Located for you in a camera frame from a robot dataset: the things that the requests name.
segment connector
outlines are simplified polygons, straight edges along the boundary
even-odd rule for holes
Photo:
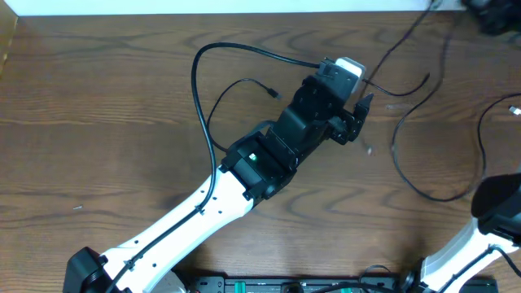
[[[282,98],[282,95],[278,93],[277,90],[274,90],[274,89],[268,89],[268,94],[274,98],[276,98],[277,100],[281,99]]]
[[[518,107],[510,106],[509,110],[512,112],[512,114],[514,114],[516,116],[521,115],[521,109],[519,109]]]

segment wood grain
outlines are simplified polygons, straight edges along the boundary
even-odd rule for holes
[[[201,46],[241,42],[310,62],[348,56],[370,71],[416,16],[23,18],[0,81],[0,291],[61,291],[75,251],[122,243],[200,185],[209,174],[208,151],[189,72]],[[453,19],[450,13],[428,17],[375,81],[400,92],[426,72],[435,75]],[[458,29],[442,89],[399,135],[404,171],[435,196],[473,180],[480,164],[476,120],[521,82],[521,52],[476,31],[471,20]],[[284,95],[277,102],[255,85],[238,85],[212,119],[214,137],[230,144],[259,120],[276,119],[310,73],[247,52],[209,51],[199,69],[205,112],[242,77]],[[376,93],[357,142],[325,142],[279,195],[219,230],[180,266],[231,276],[345,276],[374,264],[399,272],[443,247],[470,218],[470,198],[420,198],[397,176],[388,149],[399,117],[434,82],[408,98]],[[498,105],[484,122],[489,174],[512,172],[521,160],[521,125],[508,105]],[[375,155],[366,154],[364,143]],[[493,273],[501,292],[521,288],[503,260],[484,273]]]
[[[12,38],[15,35],[17,20],[18,16],[15,12],[3,0],[0,1],[0,77],[2,76],[3,64],[6,62]]]

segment wooden table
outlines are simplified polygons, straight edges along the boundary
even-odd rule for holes
[[[87,245],[103,252],[140,233],[209,175],[189,78],[201,46],[241,42],[310,62],[348,56],[370,71],[416,17],[23,18],[0,80],[0,291],[61,291],[74,252]],[[436,77],[454,18],[429,16],[374,80],[401,92],[426,72]],[[404,172],[439,197],[475,180],[477,118],[497,96],[519,90],[521,51],[504,38],[480,36],[466,19],[447,64],[442,89],[398,138]],[[284,95],[277,102],[256,85],[238,85],[212,119],[216,140],[231,144],[258,121],[276,119],[311,73],[247,52],[208,52],[199,69],[207,114],[242,77]],[[389,151],[396,122],[435,81],[406,98],[376,93],[356,142],[323,143],[280,194],[219,230],[180,266],[230,276],[346,276],[374,264],[404,271],[443,247],[470,219],[471,197],[420,198],[398,177]],[[521,124],[508,105],[494,108],[483,125],[490,175],[512,172],[521,160]],[[514,260],[521,262],[521,253]],[[501,292],[520,290],[504,260],[484,271],[491,273]]]

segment black cable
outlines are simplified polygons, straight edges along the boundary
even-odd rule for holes
[[[403,94],[394,94],[388,90],[385,90],[384,88],[382,88],[381,86],[379,85],[376,85],[373,81],[369,81],[369,80],[366,80],[365,78],[362,80],[364,81],[366,84],[368,85],[372,85],[373,87],[375,87],[377,90],[381,91],[382,93],[384,94],[387,94],[387,95],[390,95],[390,96],[393,96],[393,97],[405,97],[405,96],[408,96],[410,94],[414,94],[416,93],[419,89],[421,89],[426,83],[427,81],[429,80],[429,77],[431,77],[431,74],[428,73],[422,80],[422,82],[417,86],[415,87],[413,90],[410,90],[406,93],[403,93]]]
[[[376,73],[382,67],[382,64],[385,62],[385,60],[387,60],[387,57],[389,57],[389,55],[394,50],[396,50],[396,48],[398,48],[403,42],[405,42],[405,40],[407,40],[410,37],[410,35],[413,33],[413,31],[420,25],[420,23],[425,19],[425,17],[429,14],[429,12],[431,12],[431,7],[433,5],[433,2],[434,1],[432,1],[431,4],[429,5],[429,7],[424,12],[422,12],[422,14],[413,22],[413,24],[410,26],[410,28],[407,30],[407,32],[404,34],[404,36],[401,37],[401,39],[398,40],[398,42],[396,44],[394,44],[394,46],[391,47],[391,49],[387,50],[387,52],[381,58],[381,60],[378,63],[378,65],[376,65],[376,68],[373,70],[373,72],[371,73],[369,78],[367,78],[367,81],[372,81],[373,80],[373,78],[376,75]],[[368,83],[366,83],[364,85],[364,88],[361,90],[360,96],[358,97],[358,100],[361,100],[363,97],[365,97],[365,93],[366,93],[368,85],[369,85]]]
[[[253,78],[241,78],[239,79],[238,81],[232,83],[231,85],[229,85],[226,90],[224,90],[222,92],[222,94],[219,96],[219,98],[217,99],[217,101],[215,102],[215,105],[213,105],[213,108],[212,110],[210,111],[210,115],[208,115],[208,119],[206,120],[206,127],[208,127],[208,132],[210,132],[210,120],[212,119],[212,116],[213,116],[213,113],[215,112],[215,109],[217,108],[217,105],[219,104],[219,102],[221,101],[222,97],[224,97],[224,95],[226,94],[226,92],[231,89],[234,85],[237,85],[239,82],[243,82],[243,81],[252,81],[252,82],[255,82],[256,84],[258,84],[260,87],[262,87],[263,89],[265,89],[269,95],[271,95],[273,98],[276,98],[276,99],[280,99],[281,98],[281,95],[278,94],[278,92],[274,89],[271,89],[269,87],[267,87],[266,85],[263,85],[260,81],[257,81]],[[224,151],[225,153],[228,152],[228,149],[221,146],[220,144],[218,144],[215,139],[213,139],[213,136],[210,134],[210,138],[212,139],[212,144],[218,148],[219,150],[221,151]]]
[[[498,103],[503,102],[504,100],[506,100],[508,98],[515,98],[515,97],[519,97],[519,96],[521,96],[521,93],[507,94],[507,95],[504,95],[504,96],[500,97],[496,102],[490,104],[490,106],[488,106],[485,109],[485,111],[483,111],[483,113],[481,114],[481,117],[479,118],[479,121],[478,121],[478,144],[479,144],[479,149],[481,150],[481,160],[482,160],[481,173],[483,174],[482,177],[485,177],[485,174],[487,172],[487,153],[485,152],[485,148],[484,148],[483,142],[481,140],[481,124],[483,123],[483,118],[485,117],[487,112],[490,111],[490,109],[492,109]]]
[[[385,269],[385,270],[387,270],[388,273],[391,272],[391,270],[388,269],[385,265],[371,265],[370,267],[368,267],[367,269],[364,270],[364,273],[362,273],[360,275],[360,277],[358,278],[358,283],[361,284],[361,280],[367,275],[367,273],[369,273],[373,269]]]
[[[348,289],[348,288],[372,290],[372,291],[381,292],[381,293],[400,293],[399,291],[383,288],[381,286],[375,286],[375,285],[370,285],[370,284],[358,284],[355,282],[341,282],[341,283],[338,283],[333,286],[327,286],[325,288],[315,290],[312,293],[327,293],[327,292],[332,292],[335,290]]]
[[[463,192],[461,192],[461,193],[459,193],[457,195],[454,195],[453,197],[448,198],[448,199],[434,198],[434,197],[428,195],[426,192],[423,192],[420,189],[418,189],[404,175],[404,173],[400,169],[400,164],[398,163],[398,150],[397,150],[398,148],[396,146],[396,136],[398,134],[398,130],[404,124],[405,118],[407,118],[407,116],[409,116],[412,112],[414,112],[416,109],[418,109],[420,106],[422,106],[426,101],[428,101],[440,89],[441,85],[443,84],[443,80],[444,80],[444,76],[445,76],[445,60],[446,60],[446,57],[447,57],[447,50],[449,48],[450,41],[451,41],[451,39],[453,37],[453,33],[454,33],[456,27],[461,23],[461,21],[463,19],[463,16],[464,16],[464,14],[461,13],[460,16],[454,21],[452,28],[449,30],[449,32],[445,36],[443,48],[442,48],[441,53],[440,53],[440,73],[439,73],[439,77],[438,77],[438,81],[436,82],[436,85],[431,90],[431,92],[426,96],[426,98],[424,98],[420,103],[418,103],[414,107],[412,107],[407,113],[405,113],[405,115],[403,115],[403,117],[401,117],[400,121],[398,122],[398,124],[394,128],[394,132],[392,134],[391,152],[392,152],[392,156],[393,156],[394,166],[396,168],[396,171],[400,175],[401,179],[403,179],[403,181],[405,183],[407,183],[407,185],[409,185],[410,188],[412,188],[414,191],[416,191],[416,193],[418,193],[422,197],[424,197],[426,199],[429,199],[429,200],[432,200],[432,201],[436,201],[436,202],[449,202],[449,201],[453,201],[453,200],[456,200],[456,199],[460,199],[460,198],[468,195],[471,192],[472,188],[469,186]]]
[[[474,258],[470,263],[468,263],[468,265],[464,266],[463,269],[461,269],[458,273],[454,274],[450,278],[450,280],[445,285],[443,285],[443,287],[440,289],[439,293],[444,293],[445,291],[447,291],[447,289],[449,289],[449,287],[454,282],[456,282],[456,280],[458,280],[464,273],[466,273],[466,271],[471,269],[475,264],[480,262],[485,256],[488,256],[489,254],[493,253],[494,251],[498,251],[499,253],[501,253],[501,255],[505,258],[508,265],[512,268],[512,270],[514,270],[515,274],[517,274],[518,277],[521,278],[521,271],[519,271],[518,267],[515,266],[514,262],[506,254],[506,252],[504,252],[499,246],[492,245],[492,246],[488,247],[485,251],[483,251],[480,255],[478,255],[476,258]]]
[[[204,52],[207,50],[213,49],[213,48],[236,48],[236,49],[242,49],[242,50],[249,50],[251,52],[255,52],[257,54],[261,54],[279,61],[296,64],[300,66],[305,66],[309,68],[318,68],[319,65],[315,63],[308,63],[304,61],[299,61],[296,59],[291,59],[288,57],[283,57],[281,55],[276,55],[274,53],[268,52],[267,50],[262,50],[259,48],[255,48],[252,46],[242,45],[242,44],[236,44],[236,43],[228,43],[228,42],[218,42],[218,43],[212,43],[208,44],[204,47],[202,47],[197,54],[194,57],[194,62],[192,63],[192,70],[191,70],[191,86],[192,86],[192,95],[194,97],[194,104],[195,104],[195,110],[197,111],[197,116],[199,117],[199,122],[201,124],[201,127],[203,128],[203,134],[206,138],[206,144],[208,146],[208,150],[210,153],[210,161],[212,164],[212,176],[210,178],[210,187],[208,188],[208,192],[206,193],[206,196],[204,197],[203,201],[195,207],[195,209],[190,212],[188,215],[183,217],[178,223],[170,227],[168,230],[163,232],[159,237],[152,240],[148,245],[146,245],[141,251],[138,252],[137,255],[132,257],[130,260],[127,261],[125,266],[120,270],[120,272],[116,275],[116,277],[112,280],[111,285],[107,288],[106,293],[111,293],[112,289],[116,286],[116,284],[119,282],[121,277],[134,266],[135,262],[143,257],[143,255],[149,251],[151,248],[153,248],[158,242],[169,236],[175,229],[186,223],[188,220],[190,220],[193,216],[195,216],[197,213],[202,213],[204,211],[204,206],[206,203],[212,198],[213,190],[215,189],[215,183],[216,183],[216,175],[217,175],[217,163],[216,163],[216,157],[215,152],[213,150],[212,146],[212,139],[210,137],[210,133],[208,132],[208,127],[206,126],[206,122],[204,121],[204,114],[203,109],[201,108],[201,103],[199,101],[199,94],[197,92],[197,65],[199,64],[199,60],[201,59],[201,56]]]

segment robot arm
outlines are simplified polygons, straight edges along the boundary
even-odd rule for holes
[[[150,228],[118,247],[105,251],[103,256],[107,258],[107,263],[103,269],[108,276],[113,279],[127,260],[130,260],[148,243],[190,213],[194,206],[203,200],[209,184],[210,178],[194,194]],[[217,170],[213,197],[204,207],[204,212],[197,213],[157,243],[141,260],[135,263],[131,271],[123,275],[117,286],[121,290],[129,288],[132,292],[151,292],[160,279],[179,260],[182,260],[222,226],[244,216],[252,209],[253,200],[245,199],[244,191],[244,186],[234,174]]]
[[[127,265],[130,270],[117,280],[111,292],[151,292],[179,260],[211,234],[287,185],[297,167],[324,140],[331,138],[343,145],[357,138],[369,113],[372,94],[355,105],[353,114],[344,110],[344,104],[364,71],[363,66],[347,58],[321,61],[318,71],[304,79],[291,104],[266,135],[256,132],[232,145],[217,170],[214,193],[202,212],[195,206],[205,198],[210,178],[140,235],[101,256],[88,247],[80,250],[68,262],[63,292],[110,290],[112,280]],[[187,215],[191,216],[189,220],[179,225]],[[154,243],[174,225],[179,226]],[[138,258],[138,253],[152,244]],[[128,261],[134,258],[137,260],[130,264]]]
[[[458,293],[463,284],[501,256],[497,248],[505,253],[518,250],[521,173],[483,181],[472,200],[472,216],[445,247],[409,275],[405,291]]]

